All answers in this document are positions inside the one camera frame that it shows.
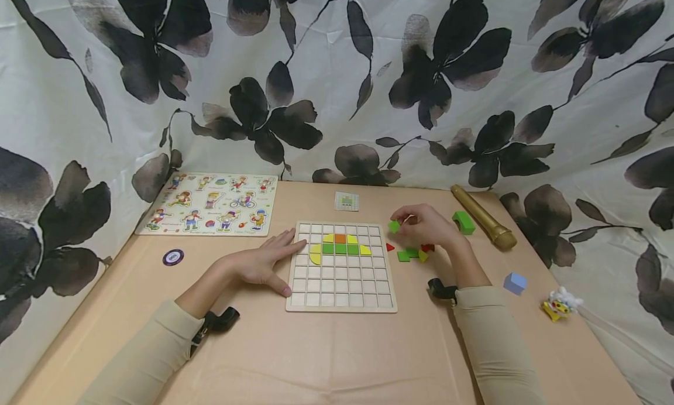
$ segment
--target toy figure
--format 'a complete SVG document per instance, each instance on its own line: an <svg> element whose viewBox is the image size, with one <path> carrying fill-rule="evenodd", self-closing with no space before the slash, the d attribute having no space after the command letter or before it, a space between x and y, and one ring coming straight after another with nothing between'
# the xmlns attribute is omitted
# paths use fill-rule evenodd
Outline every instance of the toy figure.
<svg viewBox="0 0 674 405"><path fill-rule="evenodd" d="M197 221L202 220L201 216L199 216L199 210L195 209L190 212L189 215L185 216L185 218L181 219L180 222L185 222L185 231L196 231L197 229Z"/></svg>
<svg viewBox="0 0 674 405"><path fill-rule="evenodd" d="M182 175L174 175L173 179L170 182L170 187L168 188L169 190L177 190L178 189L178 184L182 182L186 178L187 174L182 174Z"/></svg>
<svg viewBox="0 0 674 405"><path fill-rule="evenodd" d="M197 191L203 191L204 187L206 187L207 184L210 183L210 180L212 179L213 175L204 176L204 178L199 181L199 188L197 188Z"/></svg>
<svg viewBox="0 0 674 405"><path fill-rule="evenodd" d="M247 191L245 196L239 197L237 200L232 201L229 205L231 207L255 207L255 202L252 200L254 196L254 191Z"/></svg>
<svg viewBox="0 0 674 405"><path fill-rule="evenodd" d="M185 207L189 207L192 203L192 193L189 191L183 191L179 195L176 195L176 201L172 202L171 204L168 204L169 206L174 206L174 205L181 205Z"/></svg>
<svg viewBox="0 0 674 405"><path fill-rule="evenodd" d="M218 221L220 221L220 228L217 229L219 232L230 232L229 226L235 220L239 219L240 210L234 211L230 210L225 215L218 216Z"/></svg>
<svg viewBox="0 0 674 405"><path fill-rule="evenodd" d="M240 188L241 188L242 185L246 185L247 179L248 179L247 176L240 176L238 181L236 181L235 179L232 179L232 181L231 181L232 188L230 188L230 190L231 191L236 190L237 193L240 193L241 192Z"/></svg>
<svg viewBox="0 0 674 405"><path fill-rule="evenodd" d="M208 193L207 206L205 206L205 209L213 209L214 206L215 206L215 202L220 200L221 197L222 197L222 193L217 193L217 192Z"/></svg>
<svg viewBox="0 0 674 405"><path fill-rule="evenodd" d="M274 182L274 179L267 179L267 180L262 180L260 182L260 193L266 194L267 193L267 186L271 183Z"/></svg>
<svg viewBox="0 0 674 405"><path fill-rule="evenodd" d="M155 210L150 223L145 227L149 228L150 231L159 231L159 222L162 222L166 216L173 216L173 214L165 214L164 209Z"/></svg>
<svg viewBox="0 0 674 405"><path fill-rule="evenodd" d="M255 224L255 226L251 228L253 231L262 231L262 225L264 224L266 215L264 209L260 209L256 213L251 214L251 222Z"/></svg>
<svg viewBox="0 0 674 405"><path fill-rule="evenodd" d="M563 286L560 286L558 290L551 291L548 300L541 304L541 308L550 316L552 321L557 321L561 317L568 317L569 313L577 311L582 303L583 300L574 297Z"/></svg>

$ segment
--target table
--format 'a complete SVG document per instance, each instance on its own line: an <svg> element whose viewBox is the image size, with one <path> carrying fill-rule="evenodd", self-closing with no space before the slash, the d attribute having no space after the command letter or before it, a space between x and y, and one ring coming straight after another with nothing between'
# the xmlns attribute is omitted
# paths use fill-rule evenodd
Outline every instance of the table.
<svg viewBox="0 0 674 405"><path fill-rule="evenodd" d="M360 211L336 211L334 193L360 195ZM511 228L519 244L501 253L480 229L473 249L494 285L510 272L527 277L521 297L504 290L549 404L640 404L578 315L553 324L541 300L553 276L496 196L476 200ZM448 191L279 182L270 235L299 219L372 222L386 227L404 204L428 202L445 217L460 205ZM70 405L116 351L167 298L176 298L217 258L263 238L132 236L24 383L13 405ZM178 266L161 257L185 251ZM453 313L432 300L427 281L452 284L444 251L426 263L399 263L389 253L398 313L288 313L266 287L227 290L217 307L241 319L213 335L165 389L161 405L207 404L475 404L482 400L466 362ZM289 259L277 266L287 280Z"/></svg>

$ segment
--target floral fabric backdrop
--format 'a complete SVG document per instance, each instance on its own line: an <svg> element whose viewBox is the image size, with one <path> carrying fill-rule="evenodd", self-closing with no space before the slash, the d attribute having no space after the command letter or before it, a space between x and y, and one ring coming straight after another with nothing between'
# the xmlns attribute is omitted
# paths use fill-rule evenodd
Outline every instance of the floral fabric backdrop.
<svg viewBox="0 0 674 405"><path fill-rule="evenodd" d="M671 404L673 2L0 0L0 404L181 167L493 191Z"/></svg>

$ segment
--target right hand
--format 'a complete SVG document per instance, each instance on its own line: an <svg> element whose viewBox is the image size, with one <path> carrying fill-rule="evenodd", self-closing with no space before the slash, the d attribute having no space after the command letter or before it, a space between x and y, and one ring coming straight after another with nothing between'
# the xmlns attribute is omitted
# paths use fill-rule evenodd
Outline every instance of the right hand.
<svg viewBox="0 0 674 405"><path fill-rule="evenodd" d="M447 247L466 240L454 223L448 222L428 204L400 207L391 215L391 220L398 221L401 225L397 234L417 245L434 244Z"/></svg>

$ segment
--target yellow toy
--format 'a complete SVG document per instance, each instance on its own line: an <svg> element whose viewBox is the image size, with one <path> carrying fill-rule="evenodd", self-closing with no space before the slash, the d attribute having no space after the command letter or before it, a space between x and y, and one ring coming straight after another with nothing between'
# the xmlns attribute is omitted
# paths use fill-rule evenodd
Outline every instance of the yellow toy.
<svg viewBox="0 0 674 405"><path fill-rule="evenodd" d="M541 308L552 321L557 321L561 317L568 317L570 313L576 312L582 303L582 299L574 297L563 286L560 286L558 290L550 293L548 300L541 304Z"/></svg>

